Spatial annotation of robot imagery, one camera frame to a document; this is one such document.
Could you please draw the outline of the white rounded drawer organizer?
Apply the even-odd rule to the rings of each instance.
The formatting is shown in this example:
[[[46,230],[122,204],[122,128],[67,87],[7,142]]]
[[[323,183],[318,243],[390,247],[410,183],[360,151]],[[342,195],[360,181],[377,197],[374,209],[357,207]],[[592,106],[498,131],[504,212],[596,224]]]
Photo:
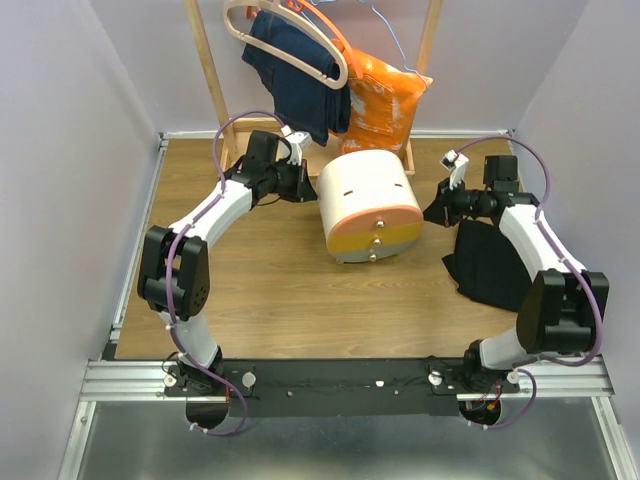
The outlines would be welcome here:
[[[375,262],[409,248],[423,212],[398,156],[373,149],[328,163],[316,181],[326,247],[340,263]]]

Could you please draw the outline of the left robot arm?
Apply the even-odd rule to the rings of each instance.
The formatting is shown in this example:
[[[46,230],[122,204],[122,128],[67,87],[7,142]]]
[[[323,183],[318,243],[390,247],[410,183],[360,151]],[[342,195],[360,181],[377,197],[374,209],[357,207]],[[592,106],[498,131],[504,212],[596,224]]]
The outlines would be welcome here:
[[[315,201],[304,150],[307,132],[285,126],[279,134],[254,131],[247,149],[212,192],[171,226],[144,237],[137,293],[166,324],[178,359],[190,367],[187,382],[201,395],[222,380],[222,352],[203,313],[210,293],[209,252],[240,217],[275,195],[291,203]]]

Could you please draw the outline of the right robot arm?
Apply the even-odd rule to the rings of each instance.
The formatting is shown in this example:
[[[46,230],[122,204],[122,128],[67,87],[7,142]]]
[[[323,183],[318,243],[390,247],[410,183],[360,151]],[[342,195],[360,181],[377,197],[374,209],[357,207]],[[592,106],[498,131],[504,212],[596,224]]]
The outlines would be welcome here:
[[[609,281],[589,271],[561,244],[541,203],[519,189],[513,155],[485,159],[484,189],[469,189],[467,157],[449,151],[449,175],[437,186],[425,221],[458,229],[443,264],[460,294],[515,313],[514,327],[476,340],[464,353],[459,379],[480,392],[516,367],[546,360],[567,367],[590,363],[602,342]]]

